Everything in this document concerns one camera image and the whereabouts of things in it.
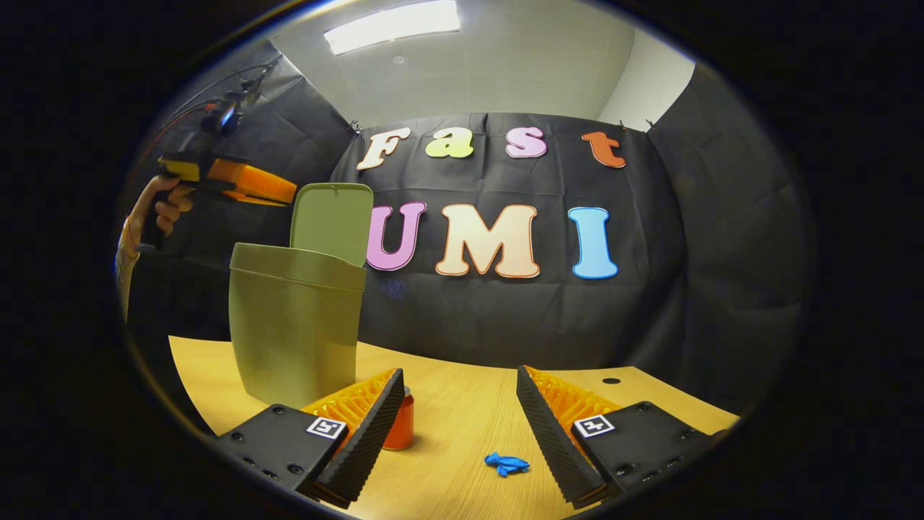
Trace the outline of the black backdrop cloth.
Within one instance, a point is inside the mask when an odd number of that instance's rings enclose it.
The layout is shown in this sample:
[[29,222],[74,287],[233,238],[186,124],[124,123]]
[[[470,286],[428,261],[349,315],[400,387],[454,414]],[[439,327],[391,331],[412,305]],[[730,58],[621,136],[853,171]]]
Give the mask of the black backdrop cloth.
[[364,184],[357,338],[456,363],[632,366],[741,415],[796,344],[814,225],[764,123],[712,70],[650,131],[475,112],[357,131],[273,44],[196,79],[274,70],[217,152],[303,187]]

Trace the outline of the wooden desktop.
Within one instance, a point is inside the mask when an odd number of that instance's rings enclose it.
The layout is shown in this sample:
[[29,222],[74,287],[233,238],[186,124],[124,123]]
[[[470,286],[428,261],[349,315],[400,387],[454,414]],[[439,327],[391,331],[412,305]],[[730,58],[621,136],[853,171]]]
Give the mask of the wooden desktop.
[[[245,392],[230,342],[168,338],[185,390],[215,434],[267,408]],[[577,513],[563,500],[523,414],[515,369],[357,345],[359,381],[389,368],[403,368],[415,399],[412,447],[380,452],[349,509],[314,506],[363,520],[560,520]],[[637,368],[544,370],[614,404],[653,402],[703,433],[739,419]],[[531,469],[498,476],[483,461],[495,451],[525,459]]]

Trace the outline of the green desktop garbage bin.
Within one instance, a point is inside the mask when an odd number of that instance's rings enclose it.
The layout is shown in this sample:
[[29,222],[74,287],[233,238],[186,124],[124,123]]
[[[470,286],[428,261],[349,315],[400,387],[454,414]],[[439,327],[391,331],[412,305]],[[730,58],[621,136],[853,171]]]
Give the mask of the green desktop garbage bin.
[[366,277],[317,251],[235,244],[229,332],[245,392],[301,408],[352,385]]

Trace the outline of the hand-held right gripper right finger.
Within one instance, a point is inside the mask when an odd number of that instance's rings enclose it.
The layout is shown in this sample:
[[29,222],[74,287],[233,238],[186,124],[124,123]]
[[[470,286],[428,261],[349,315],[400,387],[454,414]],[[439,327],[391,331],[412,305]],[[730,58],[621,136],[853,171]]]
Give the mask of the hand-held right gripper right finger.
[[649,487],[718,440],[652,402],[620,406],[527,365],[517,398],[563,498],[594,506]]

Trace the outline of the ceiling light panel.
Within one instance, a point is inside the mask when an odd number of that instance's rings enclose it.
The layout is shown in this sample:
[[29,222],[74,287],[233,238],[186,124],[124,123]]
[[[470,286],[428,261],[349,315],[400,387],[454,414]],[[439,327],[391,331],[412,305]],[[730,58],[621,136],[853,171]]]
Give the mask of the ceiling light panel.
[[323,33],[336,56],[375,44],[460,30],[456,0],[429,0],[367,14]]

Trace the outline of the red pop can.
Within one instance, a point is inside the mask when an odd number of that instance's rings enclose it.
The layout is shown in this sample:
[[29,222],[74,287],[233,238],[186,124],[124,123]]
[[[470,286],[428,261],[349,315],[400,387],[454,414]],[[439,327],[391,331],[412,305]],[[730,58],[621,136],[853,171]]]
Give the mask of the red pop can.
[[387,435],[384,450],[406,450],[414,443],[414,398],[411,389],[404,387],[404,398],[397,411],[395,421]]

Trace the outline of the blue paper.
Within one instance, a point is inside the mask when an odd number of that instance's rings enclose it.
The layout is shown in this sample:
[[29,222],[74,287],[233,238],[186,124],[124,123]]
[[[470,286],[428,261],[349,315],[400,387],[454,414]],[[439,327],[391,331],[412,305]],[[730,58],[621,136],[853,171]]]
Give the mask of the blue paper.
[[483,458],[488,467],[494,467],[499,476],[508,477],[511,474],[527,473],[531,465],[524,459],[515,456],[505,456],[492,452]]

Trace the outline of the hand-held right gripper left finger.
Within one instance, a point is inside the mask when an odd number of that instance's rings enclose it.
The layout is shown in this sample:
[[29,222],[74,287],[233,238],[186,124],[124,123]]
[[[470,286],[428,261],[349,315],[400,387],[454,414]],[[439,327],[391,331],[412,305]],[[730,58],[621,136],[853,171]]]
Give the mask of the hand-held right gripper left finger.
[[405,399],[391,368],[302,410],[272,404],[217,437],[236,467],[309,499],[347,509],[359,500]]

